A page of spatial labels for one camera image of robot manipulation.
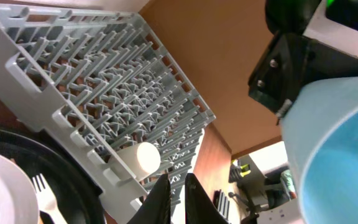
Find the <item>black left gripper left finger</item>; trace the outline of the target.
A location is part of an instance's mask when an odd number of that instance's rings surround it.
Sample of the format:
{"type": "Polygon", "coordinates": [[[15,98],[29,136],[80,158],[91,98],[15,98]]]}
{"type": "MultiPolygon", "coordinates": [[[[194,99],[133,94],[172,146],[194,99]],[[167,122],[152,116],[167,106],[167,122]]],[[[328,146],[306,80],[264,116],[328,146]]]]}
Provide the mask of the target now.
{"type": "Polygon", "coordinates": [[[127,224],[171,224],[171,198],[168,174],[162,174],[127,224]]]}

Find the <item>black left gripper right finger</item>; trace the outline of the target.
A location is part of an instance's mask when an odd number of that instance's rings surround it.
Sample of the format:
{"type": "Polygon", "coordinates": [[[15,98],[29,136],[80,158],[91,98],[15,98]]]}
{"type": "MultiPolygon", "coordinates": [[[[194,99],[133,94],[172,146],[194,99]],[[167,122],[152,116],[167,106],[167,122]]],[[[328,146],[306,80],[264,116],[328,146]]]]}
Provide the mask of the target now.
{"type": "Polygon", "coordinates": [[[228,224],[193,173],[185,178],[186,224],[228,224]]]}

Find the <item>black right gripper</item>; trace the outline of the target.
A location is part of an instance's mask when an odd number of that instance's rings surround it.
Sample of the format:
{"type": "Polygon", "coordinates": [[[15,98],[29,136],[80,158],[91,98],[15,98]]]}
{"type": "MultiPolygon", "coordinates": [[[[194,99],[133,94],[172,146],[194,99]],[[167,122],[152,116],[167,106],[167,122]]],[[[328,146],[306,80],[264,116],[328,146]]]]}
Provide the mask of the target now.
{"type": "Polygon", "coordinates": [[[358,77],[358,57],[316,39],[276,33],[248,81],[249,96],[285,115],[301,89],[319,80],[358,77]]]}

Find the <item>white plastic cup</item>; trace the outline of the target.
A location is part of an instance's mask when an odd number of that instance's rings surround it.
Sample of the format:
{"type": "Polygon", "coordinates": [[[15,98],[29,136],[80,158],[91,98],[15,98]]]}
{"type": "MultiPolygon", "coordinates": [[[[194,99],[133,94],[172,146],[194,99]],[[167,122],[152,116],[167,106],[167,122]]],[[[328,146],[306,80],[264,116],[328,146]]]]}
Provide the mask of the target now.
{"type": "Polygon", "coordinates": [[[118,151],[117,154],[135,174],[135,179],[138,182],[150,176],[160,167],[160,153],[149,142],[141,142],[125,147],[118,151]]]}

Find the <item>light blue plastic cup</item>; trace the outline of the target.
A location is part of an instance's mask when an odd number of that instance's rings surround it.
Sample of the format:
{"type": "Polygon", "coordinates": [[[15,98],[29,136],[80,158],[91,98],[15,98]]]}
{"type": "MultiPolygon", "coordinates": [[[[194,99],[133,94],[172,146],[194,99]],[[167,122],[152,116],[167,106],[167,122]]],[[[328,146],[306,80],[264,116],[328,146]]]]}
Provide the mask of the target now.
{"type": "Polygon", "coordinates": [[[358,223],[358,77],[305,86],[281,122],[306,223],[358,223]]]}

